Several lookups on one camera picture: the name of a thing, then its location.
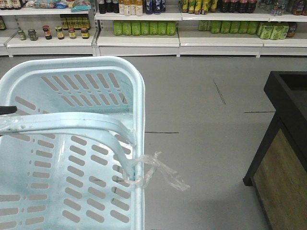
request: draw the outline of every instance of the glass jar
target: glass jar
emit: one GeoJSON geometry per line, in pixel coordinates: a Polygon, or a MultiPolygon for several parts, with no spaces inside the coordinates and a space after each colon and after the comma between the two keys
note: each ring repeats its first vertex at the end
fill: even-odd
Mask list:
{"type": "Polygon", "coordinates": [[[50,40],[52,38],[52,36],[51,36],[51,32],[50,32],[49,26],[48,25],[44,25],[43,26],[43,31],[44,31],[44,34],[45,34],[45,39],[50,40]]]}
{"type": "Polygon", "coordinates": [[[68,29],[68,34],[69,34],[69,38],[70,39],[75,39],[77,36],[76,36],[76,32],[75,32],[75,29],[73,27],[70,27],[68,29]]]}
{"type": "Polygon", "coordinates": [[[86,27],[81,28],[81,37],[83,39],[88,39],[90,34],[88,33],[88,29],[86,27]]]}
{"type": "Polygon", "coordinates": [[[64,39],[64,33],[63,33],[63,29],[62,26],[56,26],[56,32],[57,32],[57,37],[59,40],[64,39]]]}
{"type": "Polygon", "coordinates": [[[27,39],[23,30],[18,30],[17,34],[18,34],[18,37],[20,38],[20,40],[23,41],[23,40],[27,39]]]}
{"type": "Polygon", "coordinates": [[[28,30],[28,34],[31,41],[36,41],[38,39],[35,29],[28,30]]]}

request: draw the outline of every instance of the dark bottle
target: dark bottle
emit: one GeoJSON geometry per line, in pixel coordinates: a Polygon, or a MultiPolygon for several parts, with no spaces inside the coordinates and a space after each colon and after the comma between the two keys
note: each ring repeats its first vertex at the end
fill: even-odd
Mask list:
{"type": "Polygon", "coordinates": [[[230,0],[222,0],[220,11],[223,13],[228,12],[229,5],[230,5],[230,0]]]}
{"type": "Polygon", "coordinates": [[[247,4],[248,4],[248,0],[239,0],[238,12],[245,13],[247,4]]]}
{"type": "Polygon", "coordinates": [[[106,11],[111,13],[113,12],[113,2],[112,0],[106,0],[106,11]]]}
{"type": "Polygon", "coordinates": [[[118,0],[112,0],[114,13],[119,13],[119,2],[118,0]]]}
{"type": "Polygon", "coordinates": [[[292,13],[294,15],[301,15],[304,8],[304,1],[303,0],[295,0],[292,13]]]}
{"type": "Polygon", "coordinates": [[[99,0],[98,6],[99,6],[99,13],[101,13],[101,14],[106,13],[106,4],[105,4],[105,0],[99,0]]]}
{"type": "Polygon", "coordinates": [[[229,12],[234,13],[237,9],[239,0],[230,0],[229,12]]]}
{"type": "Polygon", "coordinates": [[[257,5],[257,0],[248,0],[246,7],[246,13],[253,13],[257,5]]]}

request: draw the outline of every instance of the basket handle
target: basket handle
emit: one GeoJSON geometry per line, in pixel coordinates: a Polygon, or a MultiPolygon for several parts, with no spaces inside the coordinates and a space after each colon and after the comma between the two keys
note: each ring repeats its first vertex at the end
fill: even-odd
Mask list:
{"type": "Polygon", "coordinates": [[[16,106],[0,106],[0,115],[13,114],[17,111],[16,106]]]}
{"type": "Polygon", "coordinates": [[[118,156],[123,170],[134,180],[134,165],[125,156],[114,131],[135,145],[135,136],[119,120],[108,115],[65,112],[53,114],[0,117],[0,135],[3,134],[70,134],[96,140],[110,147],[118,156]]]}

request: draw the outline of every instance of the light blue plastic basket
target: light blue plastic basket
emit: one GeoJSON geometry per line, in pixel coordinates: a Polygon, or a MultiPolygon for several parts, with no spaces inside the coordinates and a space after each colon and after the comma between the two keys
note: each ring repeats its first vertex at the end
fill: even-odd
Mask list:
{"type": "Polygon", "coordinates": [[[28,61],[0,80],[0,230],[142,230],[144,83],[118,57],[28,61]]]}

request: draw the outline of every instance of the gray floor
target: gray floor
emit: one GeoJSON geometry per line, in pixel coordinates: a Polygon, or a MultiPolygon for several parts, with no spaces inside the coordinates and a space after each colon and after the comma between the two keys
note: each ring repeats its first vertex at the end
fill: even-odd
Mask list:
{"type": "MultiPolygon", "coordinates": [[[[30,59],[0,57],[0,76],[30,59]]],[[[179,171],[179,192],[158,172],[146,188],[147,230],[266,230],[242,182],[274,108],[263,92],[271,70],[306,71],[295,57],[126,57],[146,85],[145,153],[179,171]]]]}

